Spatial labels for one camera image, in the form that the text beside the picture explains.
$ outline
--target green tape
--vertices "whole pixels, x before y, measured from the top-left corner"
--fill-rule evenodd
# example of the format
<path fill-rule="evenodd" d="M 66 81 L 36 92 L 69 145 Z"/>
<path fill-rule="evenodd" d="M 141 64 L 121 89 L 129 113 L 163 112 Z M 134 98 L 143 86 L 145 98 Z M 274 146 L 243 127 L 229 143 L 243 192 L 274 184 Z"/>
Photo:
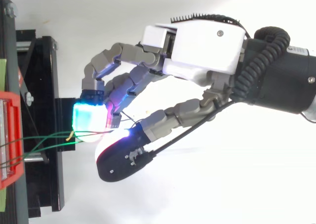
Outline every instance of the green tape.
<path fill-rule="evenodd" d="M 5 211 L 6 188 L 0 189 L 0 212 Z"/>
<path fill-rule="evenodd" d="M 0 91 L 5 88 L 6 59 L 0 59 Z M 0 189 L 0 212 L 5 211 L 6 188 Z"/>
<path fill-rule="evenodd" d="M 4 91 L 5 71 L 6 71 L 6 59 L 0 59 L 0 91 Z"/>

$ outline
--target green wire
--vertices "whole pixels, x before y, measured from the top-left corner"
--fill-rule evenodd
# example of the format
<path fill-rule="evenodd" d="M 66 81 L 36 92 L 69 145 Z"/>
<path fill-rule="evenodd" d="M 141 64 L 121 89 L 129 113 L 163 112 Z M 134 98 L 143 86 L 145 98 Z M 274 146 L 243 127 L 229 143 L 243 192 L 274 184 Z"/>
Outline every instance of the green wire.
<path fill-rule="evenodd" d="M 79 141 L 79 142 L 70 142 L 70 143 L 64 143 L 64 144 L 57 144 L 57 145 L 52 145 L 52 146 L 48 146 L 48 147 L 45 147 L 45 148 L 42 148 L 42 149 L 38 149 L 38 150 L 35 150 L 33 152 L 27 152 L 21 156 L 17 156 L 16 158 L 10 160 L 10 161 L 7 161 L 7 162 L 3 162 L 0 164 L 0 169 L 3 169 L 3 168 L 9 168 L 9 167 L 12 167 L 12 166 L 16 166 L 18 165 L 19 163 L 21 163 L 28 155 L 30 155 L 31 153 L 34 153 L 34 152 L 40 152 L 40 151 L 44 151 L 44 150 L 47 150 L 47 149 L 52 149 L 52 148 L 56 148 L 56 147 L 61 147 L 61 146 L 67 146 L 67 145 L 72 145 L 72 144 L 78 144 L 78 143 L 82 143 L 82 141 Z M 19 159 L 19 158 L 22 158 L 20 161 L 18 162 L 15 162 L 14 164 L 11 164 L 11 165 L 8 165 L 8 166 L 1 166 L 3 164 L 6 164 L 8 162 L 11 162 L 13 160 L 16 160 L 16 159 Z"/>
<path fill-rule="evenodd" d="M 71 133 L 72 131 L 63 131 L 63 132 L 57 132 L 57 133 L 53 133 L 53 134 L 50 134 L 48 136 L 33 136 L 33 137 L 26 137 L 26 138 L 20 138 L 20 139 L 17 139 L 17 140 L 14 140 L 14 141 L 11 141 L 9 143 L 6 143 L 4 145 L 1 145 L 1 147 L 3 146 L 7 146 L 9 144 L 12 144 L 16 141 L 19 141 L 19 140 L 26 140 L 26 139 L 34 139 L 34 138 L 44 138 L 43 140 L 41 140 L 30 152 L 27 152 L 21 156 L 18 156 L 14 159 L 11 159 L 11 160 L 8 160 L 6 162 L 3 162 L 3 163 L 0 163 L 0 169 L 2 168 L 7 168 L 7 167 L 11 167 L 11 166 L 16 166 L 17 164 L 19 164 L 20 162 L 22 162 L 29 154 L 33 153 L 33 152 L 39 152 L 39 151 L 42 151 L 42 150 L 46 150 L 46 149 L 49 149 L 49 148 L 55 148 L 55 147 L 60 147 L 60 146 L 66 146 L 66 145 L 71 145 L 71 144 L 77 144 L 77 143 L 81 143 L 82 141 L 80 142 L 71 142 L 71 143 L 65 143 L 65 144 L 59 144 L 59 145 L 54 145 L 54 146 L 50 146 L 50 147 L 45 147 L 43 149 L 39 149 L 39 150 L 36 150 L 45 140 L 49 139 L 49 138 L 68 138 L 69 136 L 57 136 L 58 134 L 65 134 L 65 133 Z M 80 137 L 86 137 L 86 136 L 92 136 L 92 135 L 96 135 L 96 134 L 106 134 L 106 133 L 110 133 L 111 131 L 104 131 L 104 132 L 95 132 L 95 131 L 76 131 L 75 133 L 91 133 L 91 134 L 87 134 L 87 135 L 81 135 L 81 136 L 74 136 L 75 138 L 78 138 L 80 139 Z M 9 165 L 9 166 L 4 166 L 2 167 L 1 165 L 3 164 L 7 164 L 7 163 L 10 163 L 16 159 L 19 159 L 21 158 L 21 161 L 19 162 L 16 162 L 12 165 Z"/>

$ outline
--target black cable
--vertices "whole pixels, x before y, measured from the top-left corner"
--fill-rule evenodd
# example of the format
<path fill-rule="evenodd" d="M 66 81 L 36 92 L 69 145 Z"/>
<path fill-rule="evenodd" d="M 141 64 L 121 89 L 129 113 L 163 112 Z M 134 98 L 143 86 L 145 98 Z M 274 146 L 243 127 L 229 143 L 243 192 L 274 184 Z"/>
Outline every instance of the black cable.
<path fill-rule="evenodd" d="M 131 121 L 133 121 L 135 123 L 135 121 L 133 120 L 132 117 L 130 117 L 129 115 L 127 115 L 124 111 L 122 111 L 122 114 L 126 115 Z"/>
<path fill-rule="evenodd" d="M 312 121 L 312 120 L 308 119 L 308 118 L 306 117 L 306 115 L 304 115 L 303 113 L 301 113 L 301 116 L 304 117 L 304 119 L 307 120 L 308 122 L 313 123 L 313 124 L 316 124 L 316 121 Z"/>
<path fill-rule="evenodd" d="M 141 120 L 143 120 L 143 119 L 139 119 L 139 120 L 135 121 L 135 122 L 133 123 L 133 125 L 132 125 L 130 128 L 133 128 L 134 125 L 135 125 L 137 122 L 141 121 Z"/>
<path fill-rule="evenodd" d="M 160 148 L 158 148 L 155 151 L 151 151 L 150 154 L 152 155 L 152 157 L 155 157 L 159 152 L 165 150 L 166 148 L 170 147 L 171 145 L 173 145 L 174 143 L 176 143 L 177 141 L 179 141 L 180 139 L 184 138 L 185 136 L 187 136 L 188 134 L 190 134 L 192 131 L 196 130 L 197 128 L 199 128 L 201 125 L 203 125 L 205 122 L 209 121 L 212 117 L 214 117 L 216 114 L 218 114 L 219 112 L 223 111 L 224 109 L 228 108 L 229 106 L 235 104 L 236 102 L 234 101 L 230 101 L 226 104 L 224 104 L 223 106 L 219 107 L 218 109 L 214 110 L 213 112 L 211 112 L 210 114 L 208 114 L 204 119 L 200 120 L 198 123 L 196 123 L 195 125 L 193 125 L 190 129 L 187 129 L 186 131 L 184 131 L 182 134 L 180 134 L 179 136 L 175 137 L 174 139 L 170 140 L 168 143 L 166 143 L 165 145 L 161 146 Z"/>
<path fill-rule="evenodd" d="M 233 93 L 230 95 L 230 98 L 236 102 L 246 100 L 251 87 L 265 73 L 266 68 L 286 51 L 291 40 L 285 30 L 277 27 L 261 28 L 256 31 L 254 38 L 270 44 L 267 44 L 266 48 L 253 58 L 237 77 Z"/>
<path fill-rule="evenodd" d="M 243 25 L 237 21 L 236 19 L 233 19 L 231 17 L 227 17 L 225 15 L 220 14 L 192 14 L 191 16 L 182 16 L 178 18 L 171 19 L 171 23 L 179 23 L 179 22 L 185 22 L 185 21 L 191 21 L 194 19 L 202 19 L 202 20 L 211 20 L 215 22 L 221 22 L 221 23 L 228 23 L 232 25 L 237 25 L 245 30 L 245 36 L 247 38 L 251 38 L 247 30 L 243 27 Z"/>

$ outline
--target robotic hand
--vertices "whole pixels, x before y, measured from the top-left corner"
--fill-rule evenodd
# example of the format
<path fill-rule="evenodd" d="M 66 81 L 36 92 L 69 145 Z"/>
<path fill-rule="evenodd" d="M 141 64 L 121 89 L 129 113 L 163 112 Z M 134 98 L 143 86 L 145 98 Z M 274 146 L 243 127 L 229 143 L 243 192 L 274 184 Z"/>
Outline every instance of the robotic hand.
<path fill-rule="evenodd" d="M 99 131 L 104 131 L 105 126 L 118 128 L 122 110 L 150 82 L 172 75 L 209 86 L 202 100 L 191 99 L 156 111 L 112 145 L 97 148 L 100 178 L 115 182 L 134 174 L 157 153 L 234 103 L 304 113 L 306 118 L 315 120 L 316 54 L 289 43 L 289 35 L 280 28 L 262 28 L 251 39 L 232 18 L 192 15 L 173 19 L 171 24 L 147 26 L 138 45 L 116 43 L 96 55 L 84 69 L 80 98 L 81 103 L 94 105 L 95 112 L 96 107 L 106 106 L 95 119 L 101 122 Z M 104 85 L 102 77 L 121 62 L 136 67 Z M 155 151 L 144 150 L 146 144 L 179 126 L 190 128 Z"/>

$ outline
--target metal rod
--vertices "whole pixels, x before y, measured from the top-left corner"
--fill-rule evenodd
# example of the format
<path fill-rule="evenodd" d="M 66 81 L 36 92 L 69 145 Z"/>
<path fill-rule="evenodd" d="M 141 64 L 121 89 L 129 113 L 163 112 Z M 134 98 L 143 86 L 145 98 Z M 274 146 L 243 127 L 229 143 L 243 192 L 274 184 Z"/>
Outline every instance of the metal rod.
<path fill-rule="evenodd" d="M 31 153 L 25 159 L 25 162 L 37 162 L 37 161 L 44 161 L 40 152 Z"/>
<path fill-rule="evenodd" d="M 16 43 L 17 52 L 27 52 L 30 48 L 31 41 L 18 41 Z"/>

